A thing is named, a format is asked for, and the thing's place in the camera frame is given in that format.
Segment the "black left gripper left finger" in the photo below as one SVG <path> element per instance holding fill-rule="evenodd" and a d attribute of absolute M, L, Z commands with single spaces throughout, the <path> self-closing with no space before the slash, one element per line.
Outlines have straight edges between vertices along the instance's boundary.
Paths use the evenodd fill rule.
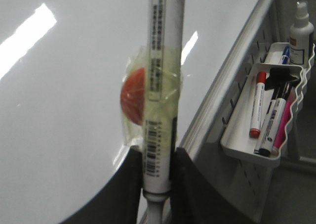
<path fill-rule="evenodd" d="M 135 224 L 142 188 L 142 154 L 130 148 L 107 184 L 64 224 Z"/>

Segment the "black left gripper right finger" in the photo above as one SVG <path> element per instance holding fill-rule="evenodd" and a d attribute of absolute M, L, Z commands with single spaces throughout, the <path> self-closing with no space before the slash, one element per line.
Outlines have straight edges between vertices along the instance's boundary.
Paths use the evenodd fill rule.
<path fill-rule="evenodd" d="M 203 177 L 186 150 L 172 157 L 170 193 L 173 224 L 252 224 Z"/>

